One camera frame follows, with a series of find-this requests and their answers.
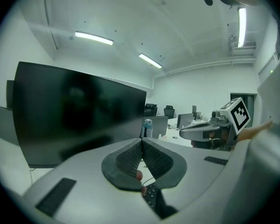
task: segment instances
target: white desk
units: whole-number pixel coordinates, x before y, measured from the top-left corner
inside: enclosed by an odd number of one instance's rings
[[[197,120],[197,121],[193,121],[192,123],[193,124],[199,124],[199,123],[203,123],[203,122],[205,122],[205,121]],[[176,125],[177,125],[177,118],[168,119],[168,124],[176,127]],[[170,142],[170,143],[174,143],[174,144],[178,144],[178,145],[193,147],[191,145],[191,140],[186,140],[186,139],[182,138],[179,135],[179,130],[177,130],[177,129],[168,129],[167,128],[166,135],[161,137],[160,140],[163,140],[163,141],[166,141],[166,142]]]

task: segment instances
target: black office chair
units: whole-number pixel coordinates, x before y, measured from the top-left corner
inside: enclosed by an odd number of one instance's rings
[[[173,108],[173,106],[167,105],[166,108],[164,109],[164,115],[168,116],[168,119],[173,119],[174,111],[175,111],[175,109]]]
[[[144,109],[144,117],[156,116],[158,112],[157,105],[146,104]]]

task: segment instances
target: ceiling light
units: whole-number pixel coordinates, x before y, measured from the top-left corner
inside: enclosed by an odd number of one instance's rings
[[[238,47],[243,47],[245,41],[245,35],[246,35],[246,24],[247,24],[246,8],[238,8],[238,18],[239,18]]]
[[[90,34],[90,33],[86,33],[86,32],[75,32],[75,36],[91,39],[91,40],[94,40],[94,41],[97,41],[97,42],[102,42],[102,43],[105,43],[105,44],[108,44],[108,45],[113,44],[113,41],[110,40],[110,39],[107,39],[107,38],[104,38],[104,37],[101,37],[101,36],[98,36],[98,35],[93,35],[93,34]]]
[[[153,61],[152,59],[150,59],[149,57],[147,57],[143,53],[141,53],[139,55],[139,57],[144,59],[144,60],[146,60],[147,62],[151,63],[152,65],[156,66],[157,68],[162,68],[162,66],[160,64],[158,64],[157,62]]]

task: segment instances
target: white surface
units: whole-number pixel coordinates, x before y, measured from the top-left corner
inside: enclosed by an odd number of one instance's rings
[[[226,210],[230,195],[240,177],[249,142],[249,140],[245,140],[239,144],[231,154],[227,165],[218,178],[214,180],[204,193],[189,206],[181,210],[178,215],[172,215],[164,220],[164,223],[224,223],[222,221],[222,216]]]
[[[211,116],[230,101],[228,93],[257,94],[258,79],[252,65],[236,64],[191,70],[155,79],[154,95],[147,103],[157,104],[164,114],[172,105],[175,116],[192,112],[192,105],[202,115]]]
[[[14,80],[19,61],[51,65],[16,4],[0,27],[0,106],[6,107],[6,81]]]
[[[0,138],[0,182],[4,187],[23,195],[31,182],[35,183],[50,170],[29,168],[21,148]]]
[[[267,64],[269,59],[272,57],[276,51],[275,45],[277,41],[277,22],[270,14],[267,28],[265,32],[265,37],[262,42],[261,48],[257,55],[256,61],[254,63],[254,69],[256,74],[258,74],[264,66]],[[262,114],[262,99],[260,95],[257,95],[254,100],[254,116],[253,116],[253,126],[259,125]]]
[[[270,14],[267,22],[265,37],[254,63],[255,72],[257,74],[264,68],[264,66],[276,51],[275,45],[277,41],[277,30],[277,21]]]
[[[199,123],[203,123],[203,122],[204,121],[202,121],[202,120],[193,120],[192,124],[199,124]],[[168,119],[168,124],[176,127],[177,118]],[[168,129],[167,128],[166,135],[161,137],[160,140],[170,142],[170,143],[173,143],[173,144],[187,146],[187,147],[193,147],[191,145],[191,140],[186,140],[186,139],[182,138],[179,135],[179,131],[180,131],[179,129],[177,130],[177,129]]]
[[[100,44],[99,42],[98,44],[105,46],[106,49],[112,48],[111,46]],[[102,75],[134,84],[152,87],[152,78],[149,73],[142,71],[142,75],[139,75],[139,72],[133,72],[132,70],[126,69],[124,65],[120,63],[110,66],[113,59],[105,57],[103,53],[96,54],[96,56],[94,55],[92,59],[89,59],[88,55],[88,52],[83,52],[83,50],[77,51],[71,49],[70,47],[61,47],[55,55],[54,65],[56,67],[76,70],[93,75]]]

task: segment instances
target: desk monitor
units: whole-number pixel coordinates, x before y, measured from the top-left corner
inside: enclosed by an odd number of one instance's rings
[[[188,126],[193,121],[194,114],[179,114],[177,116],[177,129],[181,129],[182,127]]]
[[[13,91],[14,91],[14,80],[7,80],[7,82],[6,82],[6,106],[7,106],[7,108],[13,107]]]
[[[198,119],[200,119],[201,118],[201,112],[197,112],[196,113],[196,119],[195,120],[198,120]]]
[[[192,113],[196,113],[197,112],[197,106],[196,105],[192,105]]]
[[[58,67],[19,62],[13,115],[31,168],[141,134],[146,92]]]
[[[146,119],[151,119],[153,121],[153,138],[157,139],[159,134],[161,134],[161,136],[166,135],[168,116],[144,117],[143,123]]]

